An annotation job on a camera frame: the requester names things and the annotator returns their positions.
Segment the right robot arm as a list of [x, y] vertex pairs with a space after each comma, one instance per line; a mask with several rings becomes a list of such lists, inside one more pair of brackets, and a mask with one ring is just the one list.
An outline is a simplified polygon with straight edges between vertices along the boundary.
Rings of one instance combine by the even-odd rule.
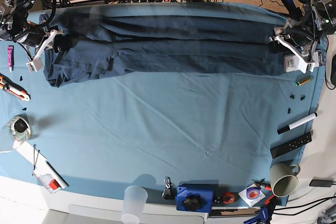
[[24, 47], [29, 72], [37, 72], [44, 66], [40, 56], [45, 50], [63, 52], [70, 49], [64, 31], [50, 24], [56, 14], [56, 0], [52, 0], [49, 18], [40, 24], [27, 20], [28, 11], [35, 3], [36, 0], [4, 0], [1, 5], [1, 41], [11, 40]]

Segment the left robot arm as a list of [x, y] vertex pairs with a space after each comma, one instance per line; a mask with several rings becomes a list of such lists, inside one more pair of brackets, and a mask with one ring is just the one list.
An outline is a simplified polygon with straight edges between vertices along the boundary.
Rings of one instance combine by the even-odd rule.
[[289, 11], [283, 27], [274, 29], [269, 46], [275, 51], [289, 52], [296, 68], [302, 73], [313, 72], [316, 47], [323, 36], [335, 33], [335, 5], [333, 0], [298, 0], [303, 9], [292, 0], [281, 0]]

